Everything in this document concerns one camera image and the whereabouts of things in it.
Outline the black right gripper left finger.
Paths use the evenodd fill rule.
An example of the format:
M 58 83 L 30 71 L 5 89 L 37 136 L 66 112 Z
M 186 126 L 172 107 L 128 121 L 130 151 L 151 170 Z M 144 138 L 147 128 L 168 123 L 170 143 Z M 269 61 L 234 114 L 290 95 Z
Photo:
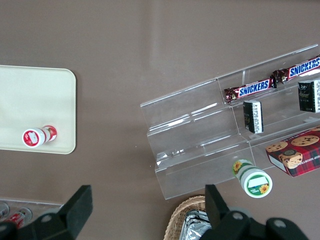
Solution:
M 93 212 L 92 186 L 82 185 L 59 209 L 17 231 L 19 240 L 75 240 Z

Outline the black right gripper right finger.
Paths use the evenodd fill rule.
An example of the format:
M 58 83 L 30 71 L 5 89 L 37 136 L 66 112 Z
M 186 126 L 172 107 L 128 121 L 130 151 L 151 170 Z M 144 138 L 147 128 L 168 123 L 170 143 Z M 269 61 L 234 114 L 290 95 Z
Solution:
M 211 225 L 202 240 L 264 240 L 265 226 L 241 210 L 231 210 L 214 184 L 205 186 L 205 211 Z

